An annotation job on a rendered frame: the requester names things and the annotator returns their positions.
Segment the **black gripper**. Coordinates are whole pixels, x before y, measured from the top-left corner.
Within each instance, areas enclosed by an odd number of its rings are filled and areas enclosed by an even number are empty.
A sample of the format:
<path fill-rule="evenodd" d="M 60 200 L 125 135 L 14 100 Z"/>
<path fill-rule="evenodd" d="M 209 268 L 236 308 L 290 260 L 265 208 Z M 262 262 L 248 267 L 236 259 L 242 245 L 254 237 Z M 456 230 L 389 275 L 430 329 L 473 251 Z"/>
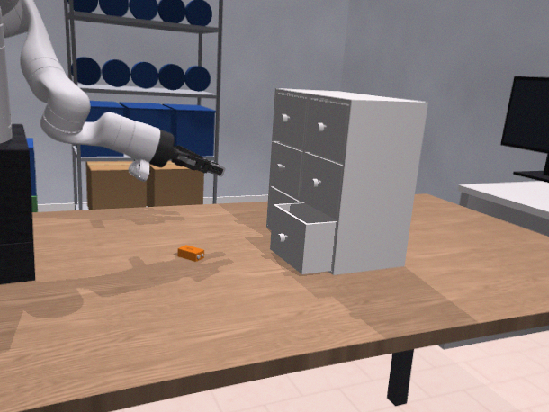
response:
<path fill-rule="evenodd" d="M 224 175 L 225 167 L 219 166 L 219 164 L 207 160 L 187 148 L 179 145 L 174 146 L 174 144 L 174 135 L 164 130 L 160 130 L 157 150 L 149 163 L 153 166 L 163 167 L 167 164 L 169 159 L 172 159 L 172 163 L 175 163 L 177 166 L 184 166 L 203 173 L 207 173 L 208 171 L 208 173 L 218 176 Z"/>

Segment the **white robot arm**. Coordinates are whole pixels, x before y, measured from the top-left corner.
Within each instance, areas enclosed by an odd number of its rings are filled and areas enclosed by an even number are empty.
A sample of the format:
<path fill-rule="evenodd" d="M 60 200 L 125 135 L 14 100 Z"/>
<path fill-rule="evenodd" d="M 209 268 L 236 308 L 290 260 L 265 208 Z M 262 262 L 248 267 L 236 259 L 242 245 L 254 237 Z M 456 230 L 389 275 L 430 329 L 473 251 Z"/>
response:
<path fill-rule="evenodd" d="M 91 108 L 89 98 L 60 65 L 33 0 L 0 0 L 0 7 L 0 143 L 13 136 L 5 38 L 28 32 L 20 63 L 34 95 L 44 103 L 49 100 L 40 119 L 42 130 L 60 142 L 105 147 L 132 157 L 135 160 L 129 173 L 146 182 L 160 129 L 113 112 L 106 112 L 98 121 L 86 122 Z"/>

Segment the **grey chest of drawers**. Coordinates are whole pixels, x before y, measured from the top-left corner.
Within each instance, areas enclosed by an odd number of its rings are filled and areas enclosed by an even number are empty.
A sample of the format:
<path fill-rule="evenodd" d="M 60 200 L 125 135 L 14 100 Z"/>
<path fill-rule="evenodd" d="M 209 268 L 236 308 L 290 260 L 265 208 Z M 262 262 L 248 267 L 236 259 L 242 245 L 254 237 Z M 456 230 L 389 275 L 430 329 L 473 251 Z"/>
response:
<path fill-rule="evenodd" d="M 275 103 L 279 94 L 308 96 L 303 147 L 274 137 Z M 341 95 L 347 96 L 347 95 Z M 367 94 L 347 97 L 304 94 L 275 88 L 273 141 L 303 149 L 300 197 L 272 187 L 337 220 L 333 275 L 405 266 L 410 222 L 428 102 Z M 344 160 L 305 147 L 311 99 L 349 103 Z M 385 100 L 385 101 L 361 101 Z M 420 103 L 414 103 L 420 102 Z M 302 199 L 306 153 L 343 164 L 337 217 Z"/>

